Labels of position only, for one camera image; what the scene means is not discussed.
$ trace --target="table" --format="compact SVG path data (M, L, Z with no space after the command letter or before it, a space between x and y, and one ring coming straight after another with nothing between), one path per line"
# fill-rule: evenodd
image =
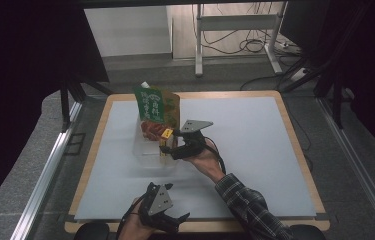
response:
M324 218L326 212L324 206L321 202L319 197L318 191L316 189L315 183L312 179L310 171L308 169L306 160L303 156L301 148L299 146L299 142L297 137L294 133L292 124L289 120L286 108L284 107L283 101L281 96L278 92L275 91L251 91L251 92L185 92L185 93L178 93L181 99L200 99L200 98L248 98L248 97L273 97L276 101L278 106L278 110L280 111L283 123L286 127L286 131L288 137L291 141L294 154L297 157L298 165L300 167L300 171L303 174L305 179L307 188L309 190L312 202L314 204L317 216L314 219L286 219L283 222L287 225L294 225L294 224L309 224L317 226L321 230L327 230L330 226L328 219ZM108 97L102 117L100 119L96 135L93 140L93 144L90 148L90 152L76 191L74 196L71 208L69 210L69 215L75 215L77 209L80 205L80 200L86 190L86 186L92 172L96 156L99 151L100 141L103 137L105 126L107 120L109 118L110 110L112 108L112 104L114 101L127 101L127 100L135 100L134 95L131 94L117 94L111 95ZM116 231L118 227L118 223L111 222L109 223L111 231ZM80 223L76 223L73 221L67 221L65 223L65 230L68 232L76 232L78 228L81 226ZM237 232L242 231L242 228L235 220L214 220L214 221L194 221L194 222L186 222L180 226L180 232Z

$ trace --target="plaid shirt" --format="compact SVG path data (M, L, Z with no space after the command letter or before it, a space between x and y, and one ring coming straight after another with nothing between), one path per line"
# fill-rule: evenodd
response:
M222 178L215 189L253 239L295 239L290 228L268 211L262 194L245 187L234 174Z

